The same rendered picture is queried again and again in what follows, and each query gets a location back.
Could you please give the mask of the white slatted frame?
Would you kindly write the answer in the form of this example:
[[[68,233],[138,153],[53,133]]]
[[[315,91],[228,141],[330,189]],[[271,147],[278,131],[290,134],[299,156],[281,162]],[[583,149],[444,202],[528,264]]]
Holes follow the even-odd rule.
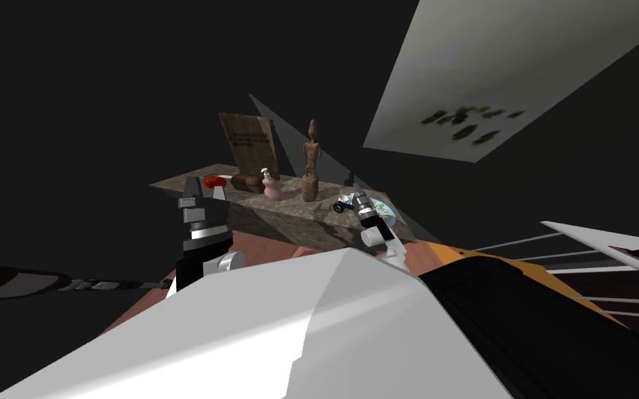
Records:
[[[463,257],[492,256],[603,316],[639,321],[639,237],[544,221],[549,233],[461,249]]]

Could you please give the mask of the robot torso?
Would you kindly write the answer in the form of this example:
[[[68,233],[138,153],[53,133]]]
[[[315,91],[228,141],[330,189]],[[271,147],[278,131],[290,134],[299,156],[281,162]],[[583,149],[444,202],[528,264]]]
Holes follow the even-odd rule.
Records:
[[[0,399],[512,399],[427,286],[355,249],[204,277]]]

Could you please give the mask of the brown bread loaf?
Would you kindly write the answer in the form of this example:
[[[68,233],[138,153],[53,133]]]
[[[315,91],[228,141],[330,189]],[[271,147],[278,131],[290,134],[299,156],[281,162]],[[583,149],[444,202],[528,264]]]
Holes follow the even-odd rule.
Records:
[[[262,194],[265,190],[262,175],[236,174],[231,177],[231,185],[239,191]]]

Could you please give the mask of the brown wooden figurine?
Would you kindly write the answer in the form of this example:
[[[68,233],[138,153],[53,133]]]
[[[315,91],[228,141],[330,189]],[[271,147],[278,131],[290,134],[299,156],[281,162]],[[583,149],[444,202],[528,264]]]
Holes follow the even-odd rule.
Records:
[[[321,159],[322,148],[317,141],[317,123],[312,119],[308,128],[309,141],[303,144],[303,154],[306,166],[301,178],[301,198],[304,202],[313,202],[319,190],[319,178],[317,176],[317,162]]]

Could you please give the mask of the pink vase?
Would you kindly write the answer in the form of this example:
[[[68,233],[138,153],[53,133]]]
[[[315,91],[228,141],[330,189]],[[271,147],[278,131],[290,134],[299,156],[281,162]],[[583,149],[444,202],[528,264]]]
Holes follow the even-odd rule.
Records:
[[[271,201],[279,201],[282,198],[282,190],[279,181],[273,179],[268,168],[261,170],[263,175],[264,195]]]

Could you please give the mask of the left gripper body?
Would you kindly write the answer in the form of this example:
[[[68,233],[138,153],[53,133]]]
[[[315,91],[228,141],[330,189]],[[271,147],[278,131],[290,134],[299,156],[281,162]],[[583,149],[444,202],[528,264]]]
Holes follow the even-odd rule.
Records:
[[[225,222],[229,215],[230,203],[212,197],[183,197],[177,202],[182,210],[183,222]]]

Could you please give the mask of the green patterned plate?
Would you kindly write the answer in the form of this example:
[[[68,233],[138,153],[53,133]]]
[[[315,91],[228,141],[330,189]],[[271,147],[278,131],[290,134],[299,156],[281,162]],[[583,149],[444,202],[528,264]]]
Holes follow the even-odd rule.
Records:
[[[393,208],[384,201],[381,201],[374,197],[371,197],[371,201],[374,209],[379,214],[379,216],[384,219],[387,226],[394,227],[397,223],[396,211],[393,210]]]

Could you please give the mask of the brown wooden board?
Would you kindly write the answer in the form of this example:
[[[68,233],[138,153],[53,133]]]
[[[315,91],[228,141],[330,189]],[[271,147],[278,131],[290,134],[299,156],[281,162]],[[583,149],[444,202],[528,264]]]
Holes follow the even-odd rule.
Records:
[[[270,176],[279,180],[271,120],[262,116],[231,113],[220,113],[218,116],[239,173],[262,177],[261,170],[267,168]]]

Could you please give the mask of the grey stone table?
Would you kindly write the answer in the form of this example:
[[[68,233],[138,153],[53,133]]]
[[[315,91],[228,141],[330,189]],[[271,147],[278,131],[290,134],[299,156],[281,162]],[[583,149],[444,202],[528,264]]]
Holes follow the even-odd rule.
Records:
[[[151,186],[178,199],[184,191],[186,177],[235,175],[237,172],[236,166],[214,164]],[[363,244],[360,237],[362,227],[353,212],[336,213],[332,209],[339,195],[352,196],[353,187],[321,181],[316,200],[304,202],[301,199],[301,178],[281,175],[280,181],[283,191],[280,201],[270,201],[263,193],[236,190],[228,184],[225,195],[231,205],[227,226],[235,231],[322,251],[354,247],[376,255],[386,250],[384,245],[367,247]],[[395,215],[391,218],[395,223],[391,228],[403,244],[417,240],[388,196],[366,188],[363,190],[373,200],[384,203],[384,209],[393,211],[390,215]]]

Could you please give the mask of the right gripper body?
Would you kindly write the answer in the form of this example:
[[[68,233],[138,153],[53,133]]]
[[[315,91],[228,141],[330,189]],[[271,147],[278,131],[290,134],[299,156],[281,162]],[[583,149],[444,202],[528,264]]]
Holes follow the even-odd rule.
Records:
[[[355,174],[353,172],[349,172],[347,178],[344,180],[344,185],[347,187],[352,187],[352,191],[347,196],[350,198],[354,198],[357,193],[360,195],[365,194],[365,190],[360,187],[360,184],[356,181]]]

